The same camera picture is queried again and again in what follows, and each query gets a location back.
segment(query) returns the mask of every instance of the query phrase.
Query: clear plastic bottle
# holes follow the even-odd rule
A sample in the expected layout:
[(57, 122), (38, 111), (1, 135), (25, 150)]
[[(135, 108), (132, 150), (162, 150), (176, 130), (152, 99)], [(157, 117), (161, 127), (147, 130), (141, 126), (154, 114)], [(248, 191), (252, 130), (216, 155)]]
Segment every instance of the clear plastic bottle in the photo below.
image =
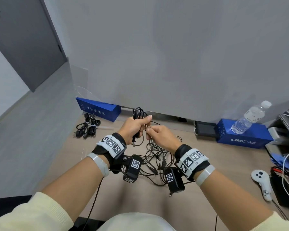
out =
[(237, 120), (231, 127), (231, 130), (236, 134), (243, 134), (248, 130), (253, 123), (258, 122), (265, 115), (266, 109), (271, 107), (271, 103), (267, 100), (263, 101), (260, 105), (251, 107), (245, 114), (244, 117)]

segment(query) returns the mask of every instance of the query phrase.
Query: pale yellow shirt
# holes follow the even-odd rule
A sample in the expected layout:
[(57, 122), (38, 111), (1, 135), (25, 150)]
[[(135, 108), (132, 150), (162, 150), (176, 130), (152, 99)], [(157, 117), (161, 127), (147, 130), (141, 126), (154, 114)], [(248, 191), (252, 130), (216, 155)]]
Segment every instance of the pale yellow shirt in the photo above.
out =
[[(0, 217), (0, 231), (68, 231), (73, 221), (66, 211), (49, 196), (37, 192), (32, 199)], [(175, 230), (163, 218), (143, 213), (127, 213), (112, 217), (99, 231)], [(289, 221), (276, 212), (252, 231), (289, 231)]]

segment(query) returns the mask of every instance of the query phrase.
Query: wooden tabletop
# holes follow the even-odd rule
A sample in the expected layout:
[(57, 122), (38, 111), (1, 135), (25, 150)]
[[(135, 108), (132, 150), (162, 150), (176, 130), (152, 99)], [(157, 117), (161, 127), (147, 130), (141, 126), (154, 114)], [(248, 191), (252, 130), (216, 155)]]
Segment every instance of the wooden tabletop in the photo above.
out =
[[(79, 118), (79, 123), (83, 122), (84, 117)], [(39, 183), (36, 191), (41, 190), (48, 183), (62, 175), (65, 171), (86, 157), (95, 147), (96, 143), (104, 136), (119, 130), (123, 121), (101, 119), (101, 126), (113, 127), (110, 129), (97, 129), (96, 137), (77, 139), (75, 137), (76, 128), (53, 160), (46, 176)], [(194, 133), (172, 130), (175, 135), (182, 138), (183, 143), (200, 150), (206, 155), (210, 163), (225, 176), (240, 185), (263, 204), (277, 211), (273, 203), (267, 203), (262, 198), (260, 188), (252, 181), (250, 173), (253, 170), (261, 169), (270, 172), (273, 164), (265, 150), (247, 147), (232, 146), (216, 143), (211, 140), (199, 140)], [(146, 153), (145, 139), (141, 146), (128, 146), (126, 155), (144, 155)], [(147, 166), (142, 168), (149, 172)], [(99, 194), (90, 218), (106, 221), (114, 215), (128, 212), (141, 212), (158, 215), (170, 223), (176, 230), (214, 230), (216, 213), (202, 194), (200, 188), (189, 183), (185, 186), (185, 191), (173, 194), (169, 197), (168, 186), (155, 186), (149, 179), (139, 176), (137, 181), (130, 184), (122, 179), (123, 174), (110, 173), (103, 179)], [(156, 183), (161, 184), (159, 176), (150, 177)], [(95, 195), (91, 198), (86, 208), (81, 213), (81, 217), (87, 217), (93, 204)], [(289, 217), (289, 210), (282, 208)], [(217, 230), (228, 230), (218, 219)]]

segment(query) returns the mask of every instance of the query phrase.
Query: white controller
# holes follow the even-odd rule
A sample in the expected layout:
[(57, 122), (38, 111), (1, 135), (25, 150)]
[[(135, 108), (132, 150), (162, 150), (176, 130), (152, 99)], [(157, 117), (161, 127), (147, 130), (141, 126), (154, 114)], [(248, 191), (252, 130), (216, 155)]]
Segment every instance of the white controller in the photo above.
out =
[(251, 172), (251, 178), (255, 181), (258, 182), (259, 185), (261, 186), (262, 190), (262, 195), (264, 200), (271, 202), (272, 197), (271, 197), (271, 184), (270, 184), (270, 177), (266, 173), (266, 171), (263, 170), (254, 170)]

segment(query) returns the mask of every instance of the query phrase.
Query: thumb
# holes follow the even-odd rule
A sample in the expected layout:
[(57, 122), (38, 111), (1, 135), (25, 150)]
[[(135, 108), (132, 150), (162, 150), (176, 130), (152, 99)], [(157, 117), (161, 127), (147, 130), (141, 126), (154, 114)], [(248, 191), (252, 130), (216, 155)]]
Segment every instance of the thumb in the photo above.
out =
[(156, 138), (156, 137), (158, 136), (158, 133), (157, 133), (154, 129), (150, 128), (150, 127), (146, 128), (145, 131), (146, 131), (147, 134), (150, 135), (152, 138)]
[(152, 115), (146, 116), (142, 119), (137, 119), (141, 125), (148, 124), (152, 120)]

